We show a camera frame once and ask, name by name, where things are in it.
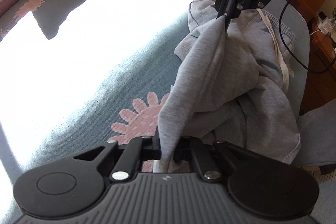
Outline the grey sweatpants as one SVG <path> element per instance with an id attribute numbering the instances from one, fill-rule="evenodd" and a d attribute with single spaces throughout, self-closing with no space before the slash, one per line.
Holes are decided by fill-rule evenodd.
<path id="1" fill-rule="evenodd" d="M 190 32 L 174 51 L 181 65 L 158 116 L 162 156 L 155 172 L 179 168 L 173 153 L 182 136 L 228 141 L 286 164 L 301 147 L 286 96 L 294 33 L 261 9 L 226 23 L 214 4 L 189 4 Z"/>

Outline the white power strip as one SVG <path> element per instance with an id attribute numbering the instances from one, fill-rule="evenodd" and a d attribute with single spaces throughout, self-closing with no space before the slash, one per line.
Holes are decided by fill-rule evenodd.
<path id="1" fill-rule="evenodd" d="M 335 35 L 335 8 L 331 12 L 332 17 L 328 18 L 327 15 L 320 11 L 317 15 L 317 30 L 313 31 L 310 36 L 315 33 L 321 32 L 325 36 Z"/>

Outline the teal floral bed sheet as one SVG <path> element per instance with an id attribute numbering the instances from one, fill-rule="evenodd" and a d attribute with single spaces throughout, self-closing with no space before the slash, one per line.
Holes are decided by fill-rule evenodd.
<path id="1" fill-rule="evenodd" d="M 192 0 L 20 0 L 1 17 L 1 223 L 26 170 L 107 141 L 173 85 Z"/>

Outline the person legs grey trousers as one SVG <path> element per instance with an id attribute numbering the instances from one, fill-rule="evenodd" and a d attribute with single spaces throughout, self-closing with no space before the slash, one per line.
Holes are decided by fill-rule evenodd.
<path id="1" fill-rule="evenodd" d="M 301 148 L 293 166 L 319 167 L 321 174 L 335 171 L 335 100 L 297 120 Z"/>

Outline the wooden bed frame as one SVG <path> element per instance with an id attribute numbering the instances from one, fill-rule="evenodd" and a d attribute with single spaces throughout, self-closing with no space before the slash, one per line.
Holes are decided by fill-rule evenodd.
<path id="1" fill-rule="evenodd" d="M 272 0 L 265 9 L 279 18 L 286 1 L 287 0 Z M 294 32 L 297 38 L 294 44 L 294 54 L 307 66 L 310 52 L 310 38 L 307 23 L 317 16 L 317 12 L 319 12 L 325 1 L 326 0 L 292 0 L 282 18 L 282 22 Z M 287 97 L 294 114 L 298 116 L 306 86 L 307 71 L 299 65 L 293 57 L 290 59 L 290 69 L 293 71 L 294 77 L 290 77 Z"/>

